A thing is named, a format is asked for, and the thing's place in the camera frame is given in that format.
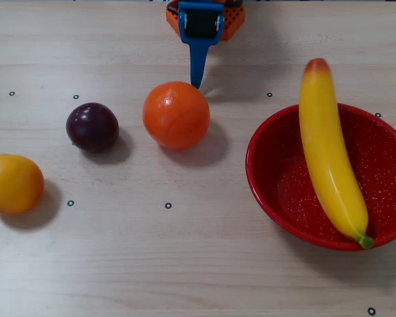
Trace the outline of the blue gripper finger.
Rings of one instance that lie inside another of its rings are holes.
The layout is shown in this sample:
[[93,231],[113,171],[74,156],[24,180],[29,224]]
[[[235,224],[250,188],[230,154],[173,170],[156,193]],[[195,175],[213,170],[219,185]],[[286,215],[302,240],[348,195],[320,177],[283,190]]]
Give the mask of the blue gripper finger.
[[221,22],[221,29],[216,36],[187,36],[183,29],[183,20],[179,15],[178,26],[180,38],[183,43],[189,46],[190,50],[190,84],[195,88],[200,88],[204,76],[206,58],[211,46],[218,44],[223,32],[224,17]]

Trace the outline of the blue gripper body black servo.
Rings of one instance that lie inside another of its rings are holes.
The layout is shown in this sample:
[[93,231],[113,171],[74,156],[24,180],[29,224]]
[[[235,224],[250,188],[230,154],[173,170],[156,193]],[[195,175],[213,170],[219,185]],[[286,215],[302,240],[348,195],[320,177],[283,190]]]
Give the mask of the blue gripper body black servo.
[[187,36],[216,36],[221,29],[224,6],[211,1],[181,1],[179,15]]

